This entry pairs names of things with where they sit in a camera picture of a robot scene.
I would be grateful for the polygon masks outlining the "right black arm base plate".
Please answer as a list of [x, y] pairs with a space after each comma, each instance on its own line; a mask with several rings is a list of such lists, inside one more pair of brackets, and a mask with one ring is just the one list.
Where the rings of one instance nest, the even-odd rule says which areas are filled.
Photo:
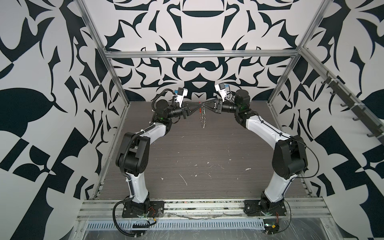
[[287, 209], [283, 200], [277, 203], [270, 203], [267, 199], [244, 201], [244, 213], [250, 217], [285, 216], [286, 212]]

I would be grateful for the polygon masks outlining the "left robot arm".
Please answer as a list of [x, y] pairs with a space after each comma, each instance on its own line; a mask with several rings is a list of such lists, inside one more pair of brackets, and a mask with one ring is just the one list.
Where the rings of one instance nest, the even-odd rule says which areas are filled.
[[150, 208], [144, 172], [148, 166], [151, 144], [169, 133], [173, 124], [172, 118], [186, 118], [202, 106], [202, 103], [194, 102], [178, 104], [176, 101], [171, 103], [166, 100], [153, 101], [154, 115], [150, 125], [139, 132], [124, 134], [116, 166], [128, 181], [131, 200], [129, 206], [142, 212]]

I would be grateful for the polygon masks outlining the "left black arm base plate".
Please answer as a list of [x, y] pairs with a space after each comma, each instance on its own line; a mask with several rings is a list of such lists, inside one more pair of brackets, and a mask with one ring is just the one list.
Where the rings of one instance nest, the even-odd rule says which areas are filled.
[[124, 203], [123, 218], [154, 218], [164, 213], [164, 201], [146, 200], [144, 203], [128, 202]]

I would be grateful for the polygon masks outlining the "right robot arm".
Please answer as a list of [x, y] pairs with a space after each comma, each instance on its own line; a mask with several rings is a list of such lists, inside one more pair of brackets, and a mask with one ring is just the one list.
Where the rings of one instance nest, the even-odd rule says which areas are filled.
[[203, 106], [215, 113], [233, 113], [237, 123], [257, 134], [274, 150], [272, 159], [274, 173], [270, 183], [262, 192], [256, 209], [245, 209], [247, 215], [262, 213], [270, 216], [283, 206], [285, 193], [292, 181], [308, 166], [306, 145], [300, 136], [280, 132], [269, 124], [251, 109], [250, 101], [248, 91], [238, 90], [232, 102], [217, 99], [206, 101]]

